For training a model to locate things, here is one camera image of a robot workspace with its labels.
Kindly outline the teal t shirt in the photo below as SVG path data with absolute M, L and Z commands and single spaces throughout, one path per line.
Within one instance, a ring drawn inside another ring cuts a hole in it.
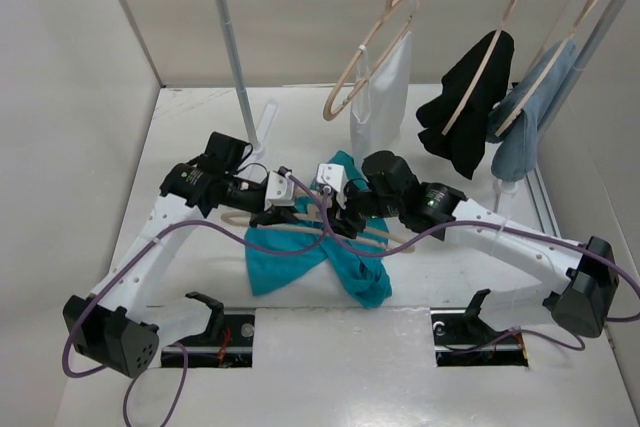
M 349 180 L 363 185 L 353 158 L 337 151 L 327 161 L 344 166 Z M 269 250 L 297 251 L 311 246 L 318 238 L 309 233 L 249 228 L 245 240 Z M 251 291 L 263 296 L 303 277 L 324 261 L 333 267 L 346 293 L 365 308 L 375 308 L 392 296 L 390 277 L 381 259 L 357 256 L 327 237 L 315 249 L 298 256 L 275 256 L 245 247 Z

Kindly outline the beige plastic hanger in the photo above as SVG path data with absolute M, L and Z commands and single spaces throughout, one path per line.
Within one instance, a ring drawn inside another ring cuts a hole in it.
M 316 235 L 322 233 L 322 220 L 320 218 L 319 211 L 315 206 L 311 208 L 310 214 L 298 212 L 296 214 L 296 217 L 298 219 L 297 223 L 258 226 L 252 228 Z M 220 216 L 220 219 L 225 224 L 228 224 L 230 226 L 247 228 L 251 227 L 249 225 L 250 213 L 245 213 L 242 211 L 230 211 L 223 213 Z M 339 235 L 339 238 L 344 241 L 350 241 L 352 243 L 360 245 L 381 248 L 384 251 L 389 251 L 394 247 L 399 247 L 406 242 L 406 239 L 374 227 L 366 227 L 364 229 L 364 232 L 359 233 L 355 238 L 347 238 L 342 235 Z

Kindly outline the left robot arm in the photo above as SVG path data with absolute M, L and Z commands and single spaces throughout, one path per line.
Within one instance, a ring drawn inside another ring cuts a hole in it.
M 203 153 L 171 169 L 120 263 L 86 297 L 73 295 L 66 302 L 69 334 L 62 366 L 67 376 L 78 375 L 70 366 L 71 352 L 100 369 L 135 378 L 166 346 L 189 338 L 208 344 L 220 337 L 221 302 L 198 292 L 158 307 L 149 300 L 181 246 L 197 227 L 207 225 L 214 209 L 231 207 L 255 216 L 284 210 L 287 219 L 292 217 L 295 186 L 283 173 L 271 172 L 261 182 L 240 177 L 251 151 L 249 143 L 214 132 Z

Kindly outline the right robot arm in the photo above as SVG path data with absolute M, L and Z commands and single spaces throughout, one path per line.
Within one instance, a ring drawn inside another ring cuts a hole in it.
M 593 236 L 580 243 L 527 228 L 453 187 L 419 181 L 390 151 L 368 156 L 362 172 L 358 187 L 339 165 L 317 171 L 318 184 L 332 197 L 323 220 L 335 233 L 353 238 L 368 220 L 395 217 L 416 234 L 476 250 L 536 279 L 527 287 L 477 291 L 462 316 L 468 337 L 483 341 L 511 327 L 541 324 L 600 336 L 620 282 L 607 241 Z

